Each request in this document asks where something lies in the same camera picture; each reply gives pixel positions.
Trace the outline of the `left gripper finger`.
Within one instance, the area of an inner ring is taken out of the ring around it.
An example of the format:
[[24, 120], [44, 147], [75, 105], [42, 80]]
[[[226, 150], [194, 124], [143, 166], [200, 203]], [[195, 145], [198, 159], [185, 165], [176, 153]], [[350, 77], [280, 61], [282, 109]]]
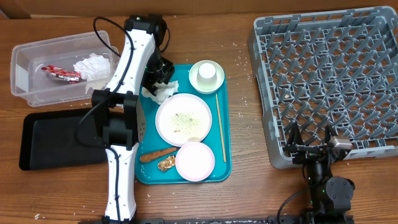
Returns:
[[172, 75], [168, 74], [165, 77], [163, 77], [161, 80], [159, 80], [159, 84], [164, 83], [167, 85], [171, 78], [172, 78]]
[[158, 90], [155, 84], [156, 83], [151, 83], [151, 82], [144, 83], [144, 88], [153, 96], [157, 95], [156, 91]]

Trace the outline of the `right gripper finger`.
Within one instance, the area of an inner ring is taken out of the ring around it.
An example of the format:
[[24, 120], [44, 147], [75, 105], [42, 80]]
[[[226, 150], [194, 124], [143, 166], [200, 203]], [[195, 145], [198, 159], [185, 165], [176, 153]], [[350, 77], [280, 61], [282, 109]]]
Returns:
[[325, 127], [325, 144], [328, 146], [334, 146], [335, 143], [335, 137], [337, 136], [337, 133], [333, 129], [332, 125], [328, 124]]
[[296, 146], [296, 145], [303, 146], [304, 142], [303, 142], [303, 139], [302, 139], [302, 136], [300, 133], [299, 126], [298, 126], [297, 122], [294, 122], [290, 129], [290, 135], [286, 142], [285, 147], [289, 148], [289, 147]]

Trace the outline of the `white tissue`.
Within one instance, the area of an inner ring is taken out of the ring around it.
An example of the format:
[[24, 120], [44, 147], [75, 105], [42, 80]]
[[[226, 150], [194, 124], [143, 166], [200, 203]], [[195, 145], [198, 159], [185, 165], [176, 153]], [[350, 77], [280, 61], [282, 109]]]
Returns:
[[94, 53], [74, 64], [73, 68], [75, 72], [80, 73], [81, 79], [88, 82], [106, 78], [111, 74], [109, 59]]
[[150, 98], [152, 101], [161, 105], [168, 97], [172, 96], [174, 93], [178, 92], [178, 81], [165, 83], [155, 83], [157, 87], [155, 95], [149, 92], [145, 87], [142, 87], [141, 94], [144, 98]]

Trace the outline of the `pale green bowl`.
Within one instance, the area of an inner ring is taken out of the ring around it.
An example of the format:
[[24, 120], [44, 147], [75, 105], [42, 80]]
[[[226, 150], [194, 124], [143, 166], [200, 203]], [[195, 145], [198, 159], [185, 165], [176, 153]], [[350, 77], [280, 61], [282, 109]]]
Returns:
[[[217, 79], [216, 79], [216, 84], [212, 88], [204, 89], [204, 88], [200, 88], [198, 86], [197, 75], [198, 75], [199, 66], [201, 64], [207, 63], [207, 62], [211, 63], [211, 64], [213, 64], [215, 66]], [[221, 85], [223, 84], [224, 80], [225, 80], [225, 73], [224, 73], [223, 68], [221, 67], [220, 64], [218, 64], [218, 63], [216, 63], [216, 62], [214, 62], [212, 60], [199, 61], [199, 62], [195, 63], [191, 67], [191, 69], [189, 71], [189, 82], [190, 82], [190, 84], [192, 85], [192, 87], [194, 87], [194, 89], [196, 89], [197, 92], [202, 93], [202, 94], [208, 95], [208, 94], [214, 93], [216, 90], [218, 90], [221, 87]]]

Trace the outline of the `white plastic cup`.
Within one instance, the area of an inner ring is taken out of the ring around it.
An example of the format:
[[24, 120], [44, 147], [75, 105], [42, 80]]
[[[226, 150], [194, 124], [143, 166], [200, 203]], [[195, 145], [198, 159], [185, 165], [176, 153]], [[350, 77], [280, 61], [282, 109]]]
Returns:
[[216, 84], [216, 68], [211, 63], [203, 63], [198, 68], [197, 83], [200, 88], [212, 88]]

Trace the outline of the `red foil snack wrapper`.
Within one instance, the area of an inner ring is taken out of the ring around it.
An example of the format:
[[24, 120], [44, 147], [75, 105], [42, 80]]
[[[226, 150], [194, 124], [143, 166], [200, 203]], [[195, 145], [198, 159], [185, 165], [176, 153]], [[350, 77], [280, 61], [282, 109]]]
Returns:
[[44, 71], [48, 77], [53, 78], [55, 80], [67, 81], [71, 84], [79, 83], [81, 80], [81, 73], [68, 72], [62, 68], [55, 67], [53, 65], [41, 67], [40, 69]]

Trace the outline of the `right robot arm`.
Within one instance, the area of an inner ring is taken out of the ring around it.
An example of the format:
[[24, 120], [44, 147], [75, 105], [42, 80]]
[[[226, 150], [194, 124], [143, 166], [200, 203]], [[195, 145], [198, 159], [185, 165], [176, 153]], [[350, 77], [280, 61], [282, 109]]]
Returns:
[[351, 210], [355, 184], [352, 180], [334, 176], [331, 165], [342, 161], [351, 151], [352, 143], [348, 138], [339, 137], [333, 128], [325, 127], [325, 142], [310, 146], [302, 139], [297, 123], [293, 123], [285, 150], [293, 154], [292, 162], [302, 166], [302, 175], [308, 187], [290, 196], [279, 207], [277, 222], [284, 206], [295, 197], [310, 193], [312, 208], [303, 210], [295, 217], [294, 223], [353, 223], [353, 218], [346, 216]]

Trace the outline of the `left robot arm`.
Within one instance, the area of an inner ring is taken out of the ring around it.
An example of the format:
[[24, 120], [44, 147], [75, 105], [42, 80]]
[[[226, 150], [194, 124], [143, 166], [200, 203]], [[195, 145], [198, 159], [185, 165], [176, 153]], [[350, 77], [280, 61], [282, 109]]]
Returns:
[[157, 84], [168, 83], [174, 65], [163, 58], [164, 37], [170, 34], [160, 15], [131, 15], [121, 30], [124, 48], [112, 79], [91, 97], [96, 131], [108, 160], [108, 202], [100, 223], [133, 223], [136, 215], [134, 168], [146, 131], [141, 88], [154, 95]]

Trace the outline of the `clear plastic waste bin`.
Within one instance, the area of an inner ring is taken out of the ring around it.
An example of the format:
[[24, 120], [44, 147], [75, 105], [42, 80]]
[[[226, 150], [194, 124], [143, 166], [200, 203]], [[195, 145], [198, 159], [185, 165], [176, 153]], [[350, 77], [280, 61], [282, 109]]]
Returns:
[[[117, 67], [118, 49], [110, 50], [109, 45], [109, 35], [104, 30], [17, 45], [11, 57], [11, 93], [33, 107], [88, 99], [95, 89], [105, 87]], [[110, 76], [90, 82], [81, 79], [71, 84], [50, 78], [40, 69], [53, 65], [74, 72], [73, 65], [92, 53], [109, 59]]]

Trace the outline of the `large white plate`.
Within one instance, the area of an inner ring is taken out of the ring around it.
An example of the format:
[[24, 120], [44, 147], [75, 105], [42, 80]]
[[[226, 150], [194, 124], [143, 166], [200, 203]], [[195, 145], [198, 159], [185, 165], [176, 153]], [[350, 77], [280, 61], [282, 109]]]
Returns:
[[155, 116], [155, 127], [159, 136], [177, 147], [204, 140], [212, 123], [209, 106], [200, 97], [189, 93], [179, 93], [167, 98], [159, 106]]

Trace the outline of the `wooden chopstick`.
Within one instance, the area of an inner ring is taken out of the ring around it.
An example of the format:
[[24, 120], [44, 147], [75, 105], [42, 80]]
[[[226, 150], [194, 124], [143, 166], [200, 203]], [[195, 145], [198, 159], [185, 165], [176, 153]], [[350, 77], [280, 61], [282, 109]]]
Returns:
[[219, 99], [218, 99], [218, 94], [215, 94], [216, 98], [216, 109], [217, 109], [217, 114], [218, 114], [218, 122], [219, 122], [219, 127], [220, 127], [220, 138], [221, 138], [221, 147], [222, 147], [222, 152], [223, 152], [223, 162], [226, 163], [226, 153], [225, 153], [225, 146], [224, 146], [224, 135], [223, 135], [223, 124], [222, 124], [222, 119], [221, 119], [221, 111], [220, 111], [220, 104], [219, 104]]

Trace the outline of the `golden crumpled food scrap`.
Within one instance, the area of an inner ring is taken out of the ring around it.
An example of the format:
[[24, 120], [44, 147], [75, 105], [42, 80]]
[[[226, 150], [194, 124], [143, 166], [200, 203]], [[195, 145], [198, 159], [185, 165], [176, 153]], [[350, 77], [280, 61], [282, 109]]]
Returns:
[[175, 167], [175, 155], [166, 157], [158, 163], [157, 167], [162, 172], [167, 172], [171, 168]]

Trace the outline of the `small pink bowl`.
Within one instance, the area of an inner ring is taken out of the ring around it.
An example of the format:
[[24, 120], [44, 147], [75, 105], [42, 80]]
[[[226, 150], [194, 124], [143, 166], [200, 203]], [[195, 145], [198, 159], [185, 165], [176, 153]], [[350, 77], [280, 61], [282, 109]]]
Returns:
[[190, 142], [182, 146], [175, 158], [178, 174], [190, 182], [205, 180], [215, 168], [213, 151], [202, 142]]

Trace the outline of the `black plastic tray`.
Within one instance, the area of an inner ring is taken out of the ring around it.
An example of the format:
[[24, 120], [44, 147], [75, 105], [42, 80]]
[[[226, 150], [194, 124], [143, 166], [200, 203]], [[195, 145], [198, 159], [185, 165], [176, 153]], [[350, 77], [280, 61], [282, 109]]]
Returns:
[[24, 118], [19, 168], [21, 170], [52, 169], [66, 166], [98, 164], [106, 160], [106, 152], [97, 149], [102, 139], [97, 135], [93, 117], [84, 120], [75, 139], [78, 122], [89, 108], [31, 113]]

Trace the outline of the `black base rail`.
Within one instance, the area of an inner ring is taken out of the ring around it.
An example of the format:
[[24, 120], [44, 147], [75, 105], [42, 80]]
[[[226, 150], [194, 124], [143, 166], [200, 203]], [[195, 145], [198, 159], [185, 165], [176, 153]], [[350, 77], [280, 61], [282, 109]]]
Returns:
[[135, 224], [304, 224], [299, 215], [281, 215], [280, 221], [276, 216], [266, 218], [208, 218], [208, 219], [179, 219], [166, 220], [163, 218], [137, 219]]

